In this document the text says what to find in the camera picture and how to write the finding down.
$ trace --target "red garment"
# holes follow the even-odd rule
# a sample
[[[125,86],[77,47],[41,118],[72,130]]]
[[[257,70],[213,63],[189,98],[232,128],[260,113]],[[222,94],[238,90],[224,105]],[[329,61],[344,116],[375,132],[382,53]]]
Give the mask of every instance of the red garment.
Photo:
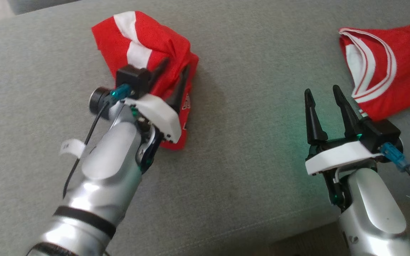
[[[128,64],[153,71],[169,57],[169,64],[153,86],[151,94],[166,100],[179,80],[186,65],[190,65],[189,78],[184,91],[183,107],[179,121],[183,128],[178,143],[163,142],[168,149],[182,149],[186,142],[186,121],[190,111],[189,91],[199,58],[190,52],[189,41],[172,29],[159,24],[140,11],[128,11],[112,16],[91,29],[110,72]]]
[[[410,25],[389,30],[340,29],[354,80],[352,97],[373,120],[410,107]]]

